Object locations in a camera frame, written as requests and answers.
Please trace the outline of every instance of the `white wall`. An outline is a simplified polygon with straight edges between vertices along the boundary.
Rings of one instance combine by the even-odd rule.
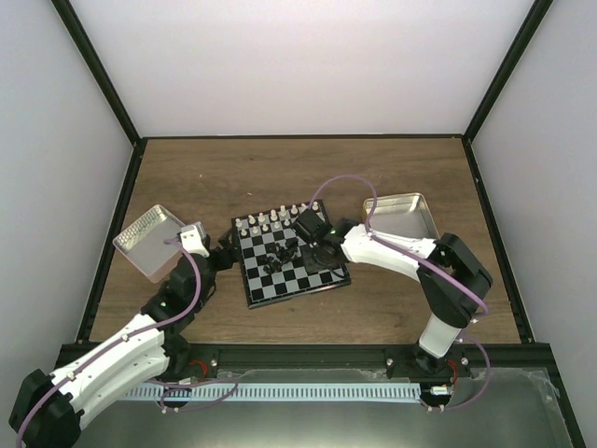
[[[597,4],[554,2],[474,142],[522,298],[597,446]]]
[[[76,337],[131,146],[50,1],[0,6],[0,441]]]
[[[141,135],[463,133],[532,0],[73,0]]]

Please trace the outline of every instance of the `metal tray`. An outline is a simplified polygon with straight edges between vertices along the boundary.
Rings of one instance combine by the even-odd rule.
[[[372,198],[363,203],[363,221],[372,205]],[[376,231],[385,231],[408,238],[437,239],[439,237],[425,197],[421,193],[395,194],[378,198],[377,207],[369,223]]]
[[[143,213],[113,241],[116,249],[153,283],[158,283],[175,266],[180,252],[165,245],[184,224],[161,205]]]

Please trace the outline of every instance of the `wooden table surface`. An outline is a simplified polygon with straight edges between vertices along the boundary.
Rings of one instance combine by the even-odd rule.
[[[514,318],[459,139],[151,140],[124,227],[160,203],[213,239],[232,217],[307,202],[331,176],[356,173],[380,196],[421,192],[439,233],[459,235],[493,275],[491,315],[470,330],[484,343],[517,343]],[[360,219],[368,188],[342,180],[321,195],[332,221]],[[420,285],[375,266],[350,264],[353,283],[249,311],[238,265],[183,335],[194,343],[414,343],[429,308]],[[122,328],[158,290],[118,252],[91,339]]]

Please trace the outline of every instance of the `chess board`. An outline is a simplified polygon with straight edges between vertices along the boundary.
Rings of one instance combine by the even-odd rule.
[[[321,201],[317,203],[319,205],[317,214],[321,219],[328,221],[323,203]],[[314,270],[311,262],[307,272],[305,255],[308,246],[291,229],[292,223],[299,216],[300,209],[293,215],[292,204],[285,207],[285,216],[281,215],[280,208],[276,209],[278,228],[276,228],[276,221],[271,220],[271,210],[252,214],[257,220],[256,224],[249,223],[248,215],[232,219],[233,241],[239,251],[239,264],[243,273],[249,309],[287,301],[304,294],[343,287],[351,283],[348,269],[344,264],[334,266],[333,269],[318,265]],[[260,213],[263,214],[262,221],[257,219]],[[268,254],[275,251],[275,245],[286,247],[293,241],[298,241],[296,257],[283,265],[281,272],[267,273],[264,268],[268,265]]]

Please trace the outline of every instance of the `black metal frame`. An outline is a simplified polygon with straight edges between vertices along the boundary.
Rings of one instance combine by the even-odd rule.
[[[71,362],[97,345],[89,341],[93,322],[97,313],[105,281],[114,256],[112,240],[120,232],[122,223],[132,196],[135,179],[146,149],[148,138],[141,138],[135,130],[132,120],[127,113],[124,104],[121,102],[109,75],[106,73],[93,45],[91,44],[85,30],[76,16],[75,10],[68,0],[51,0],[56,7],[66,29],[76,43],[81,55],[89,66],[99,87],[101,88],[107,102],[112,107],[122,129],[129,137],[133,153],[127,174],[122,186],[114,217],[110,224],[108,235],[104,244],[104,250],[100,259],[97,273],[91,288],[87,308],[81,326],[77,334],[76,343],[62,346],[57,360],[57,366]],[[568,432],[575,447],[584,447],[582,435],[578,428],[574,412],[566,394],[558,367],[548,344],[535,342],[529,319],[525,313],[521,295],[516,286],[516,281],[509,261],[507,259],[504,243],[495,222],[495,217],[483,185],[479,168],[475,161],[475,155],[471,143],[477,136],[485,119],[489,116],[502,89],[506,86],[507,80],[514,71],[523,52],[531,41],[539,24],[546,15],[552,0],[535,0],[527,17],[517,33],[506,57],[502,61],[493,81],[485,93],[473,119],[467,127],[465,134],[385,134],[385,135],[252,135],[252,136],[180,136],[180,137],[150,137],[150,138],[201,138],[201,139],[235,139],[235,138],[459,138],[463,142],[466,159],[471,174],[476,182],[479,202],[487,222],[487,227],[492,239],[495,255],[497,257],[512,313],[514,315],[517,329],[521,337],[521,344],[488,344],[486,349],[495,367],[512,368],[545,368],[551,382],[559,389],[560,397],[558,402],[568,427]],[[192,350],[196,357],[205,360],[215,359],[220,369],[265,369],[265,368],[325,368],[325,369],[346,369],[347,366],[360,369],[386,369],[386,360],[401,359],[410,352],[410,345],[222,345],[222,344],[192,344]],[[477,348],[473,345],[458,346],[462,351],[460,356],[467,357],[469,367],[482,367],[483,358]],[[416,373],[410,371],[404,365],[394,366],[388,371],[390,376],[408,376],[411,380],[429,380],[429,378],[417,378]]]

